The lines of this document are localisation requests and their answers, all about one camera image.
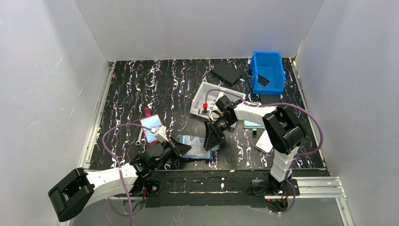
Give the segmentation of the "blue leather card holder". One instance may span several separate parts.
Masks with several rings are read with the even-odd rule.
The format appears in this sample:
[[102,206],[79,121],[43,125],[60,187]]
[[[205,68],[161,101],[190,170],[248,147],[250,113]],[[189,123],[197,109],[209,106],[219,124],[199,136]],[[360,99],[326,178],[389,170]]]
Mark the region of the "blue leather card holder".
[[209,151],[206,151],[203,147],[205,139],[203,137],[181,135],[179,142],[185,145],[190,145],[192,148],[182,157],[186,159],[199,159],[199,160],[211,160],[212,152],[219,150],[219,145],[213,147]]

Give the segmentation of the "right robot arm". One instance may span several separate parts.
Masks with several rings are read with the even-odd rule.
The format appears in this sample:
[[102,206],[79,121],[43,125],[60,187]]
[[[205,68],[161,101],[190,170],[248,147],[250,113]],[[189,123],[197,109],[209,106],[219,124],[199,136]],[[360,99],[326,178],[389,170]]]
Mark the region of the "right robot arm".
[[222,143],[224,131],[237,121],[251,121],[263,124],[268,140],[274,148],[274,159],[268,175],[268,187],[283,190],[292,174],[295,155],[306,137],[295,110],[304,109],[288,103],[255,105],[242,100],[231,101],[227,96],[219,98],[215,105],[222,114],[216,121],[205,122],[205,150]]

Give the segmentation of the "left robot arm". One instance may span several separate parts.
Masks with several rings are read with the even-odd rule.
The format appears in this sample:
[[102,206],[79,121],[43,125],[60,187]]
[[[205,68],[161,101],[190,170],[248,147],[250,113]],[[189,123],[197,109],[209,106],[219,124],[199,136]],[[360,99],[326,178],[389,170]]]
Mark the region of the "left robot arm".
[[183,157],[190,145],[182,144],[166,135],[166,127],[151,128],[149,131],[158,139],[132,161],[117,162],[112,169],[86,172],[82,167],[73,169],[48,192],[59,222],[66,222],[79,215],[82,210],[103,199],[126,194],[145,180],[161,164]]

